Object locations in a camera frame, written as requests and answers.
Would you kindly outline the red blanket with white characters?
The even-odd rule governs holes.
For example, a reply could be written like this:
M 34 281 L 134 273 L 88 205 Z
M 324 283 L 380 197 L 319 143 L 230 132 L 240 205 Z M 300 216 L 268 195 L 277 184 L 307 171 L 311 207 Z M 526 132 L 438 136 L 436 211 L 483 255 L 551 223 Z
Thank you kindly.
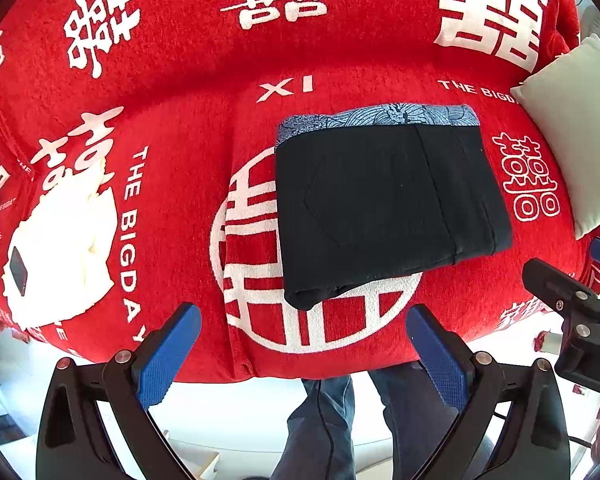
M 574 0 L 14 0 L 0 23 L 0 320 L 93 362 L 183 302 L 182 382 L 327 378 L 415 359 L 407 310 L 474 340 L 542 310 L 540 258 L 600 290 L 562 172 L 510 94 L 579 41 Z M 300 311 L 284 296 L 280 123 L 391 103 L 470 106 L 506 205 L 504 252 L 385 278 Z M 21 328 L 3 266 L 40 198 L 112 189 L 114 286 Z

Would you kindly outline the pale green pillow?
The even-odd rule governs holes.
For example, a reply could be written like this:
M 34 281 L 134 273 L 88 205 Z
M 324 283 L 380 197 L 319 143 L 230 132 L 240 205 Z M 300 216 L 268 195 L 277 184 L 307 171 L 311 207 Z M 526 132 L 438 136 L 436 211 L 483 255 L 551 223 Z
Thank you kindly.
M 600 38 L 586 37 L 510 94 L 550 146 L 580 240 L 600 226 Z

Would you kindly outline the person legs in jeans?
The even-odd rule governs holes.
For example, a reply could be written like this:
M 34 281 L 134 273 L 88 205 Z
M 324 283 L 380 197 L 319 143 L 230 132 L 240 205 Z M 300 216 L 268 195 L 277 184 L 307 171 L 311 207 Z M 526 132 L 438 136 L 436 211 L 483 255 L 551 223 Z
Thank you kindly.
M 371 370 L 375 406 L 359 399 L 343 375 L 302 379 L 306 397 L 287 418 L 285 447 L 273 479 L 354 479 L 358 444 L 390 441 L 392 476 L 411 479 L 452 428 L 458 411 L 445 404 L 416 363 Z

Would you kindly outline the cream white cloth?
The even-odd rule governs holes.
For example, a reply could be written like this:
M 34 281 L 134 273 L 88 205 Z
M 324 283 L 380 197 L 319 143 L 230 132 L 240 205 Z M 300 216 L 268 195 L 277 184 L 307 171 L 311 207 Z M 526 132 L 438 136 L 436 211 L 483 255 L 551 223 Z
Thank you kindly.
M 74 318 L 114 286 L 107 260 L 117 231 L 111 188 L 87 197 L 49 192 L 16 227 L 3 266 L 3 296 L 21 328 L 42 327 Z M 9 271 L 17 247 L 28 270 L 21 297 Z

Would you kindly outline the black smartphone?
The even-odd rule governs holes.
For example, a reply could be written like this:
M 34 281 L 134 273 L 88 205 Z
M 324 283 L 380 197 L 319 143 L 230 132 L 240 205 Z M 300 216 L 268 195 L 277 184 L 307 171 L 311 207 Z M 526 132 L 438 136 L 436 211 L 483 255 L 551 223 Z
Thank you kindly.
M 12 274 L 16 289 L 23 297 L 26 294 L 28 270 L 23 263 L 22 257 L 17 247 L 12 248 L 9 256 L 9 271 Z

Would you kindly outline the black pants with patterned stripe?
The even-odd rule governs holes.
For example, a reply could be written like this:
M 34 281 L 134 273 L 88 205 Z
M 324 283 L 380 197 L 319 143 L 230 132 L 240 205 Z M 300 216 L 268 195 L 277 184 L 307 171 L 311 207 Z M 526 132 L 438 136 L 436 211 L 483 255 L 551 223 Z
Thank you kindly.
M 284 296 L 300 311 L 512 244 L 466 104 L 288 117 L 277 130 L 275 186 Z

